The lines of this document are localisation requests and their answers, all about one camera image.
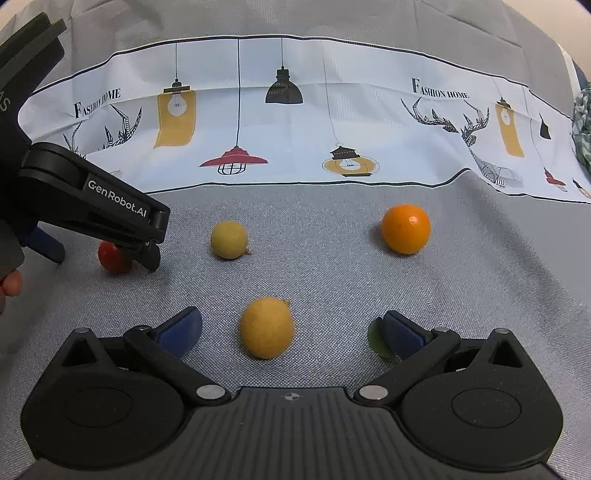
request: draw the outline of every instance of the lamp cord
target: lamp cord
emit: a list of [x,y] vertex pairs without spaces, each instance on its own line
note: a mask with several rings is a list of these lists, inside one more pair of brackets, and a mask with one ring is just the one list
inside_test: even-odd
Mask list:
[[324,68],[324,89],[326,91],[326,106],[327,106],[328,111],[329,111],[329,120],[330,120],[330,126],[331,126],[332,131],[333,131],[333,137],[335,138],[336,146],[339,147],[340,146],[339,139],[336,138],[335,125],[334,125],[334,123],[332,121],[332,116],[330,114],[329,85],[328,85],[328,80],[326,79],[326,63],[324,61],[324,44],[323,44],[323,40],[320,40],[320,51],[322,52],[322,67]]
[[238,136],[240,134],[240,100],[241,100],[241,90],[242,85],[240,81],[240,39],[236,39],[236,43],[238,45],[238,128],[236,129],[236,146],[238,146]]

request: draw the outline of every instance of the green checkered fabric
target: green checkered fabric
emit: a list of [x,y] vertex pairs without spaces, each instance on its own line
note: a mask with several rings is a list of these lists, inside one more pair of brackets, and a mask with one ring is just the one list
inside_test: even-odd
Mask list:
[[578,161],[591,173],[591,82],[574,100],[573,140]]

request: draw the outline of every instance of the silver screw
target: silver screw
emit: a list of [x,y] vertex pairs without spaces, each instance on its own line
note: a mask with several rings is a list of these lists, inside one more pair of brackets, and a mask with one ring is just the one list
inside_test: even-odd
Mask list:
[[381,385],[365,385],[359,389],[359,395],[367,400],[381,400],[388,396],[388,389]]
[[204,400],[217,400],[226,394],[226,389],[219,385],[204,385],[197,389],[197,395]]

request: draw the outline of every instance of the cherry tomato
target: cherry tomato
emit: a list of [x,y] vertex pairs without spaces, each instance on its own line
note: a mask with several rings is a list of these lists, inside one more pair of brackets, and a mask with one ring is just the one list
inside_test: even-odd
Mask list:
[[118,275],[131,270],[131,259],[124,256],[111,242],[102,241],[100,243],[98,256],[100,264],[110,274]]

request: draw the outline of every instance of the blue gripper pad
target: blue gripper pad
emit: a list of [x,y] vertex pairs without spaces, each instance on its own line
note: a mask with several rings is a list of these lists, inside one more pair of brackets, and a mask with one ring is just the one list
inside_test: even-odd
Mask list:
[[150,332],[150,337],[175,357],[182,357],[201,337],[203,318],[195,307],[187,307]]
[[402,360],[417,353],[433,338],[431,332],[394,310],[386,312],[381,325],[384,342]]

